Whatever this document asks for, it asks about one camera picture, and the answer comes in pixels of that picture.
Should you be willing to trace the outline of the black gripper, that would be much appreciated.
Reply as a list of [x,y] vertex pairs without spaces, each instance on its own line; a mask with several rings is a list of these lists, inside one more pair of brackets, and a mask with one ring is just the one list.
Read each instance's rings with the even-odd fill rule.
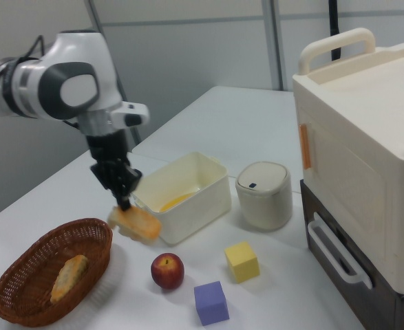
[[86,141],[96,161],[91,171],[103,188],[111,191],[118,207],[126,211],[131,207],[129,197],[137,188],[142,173],[130,166],[125,132],[117,130],[107,135],[87,135]]

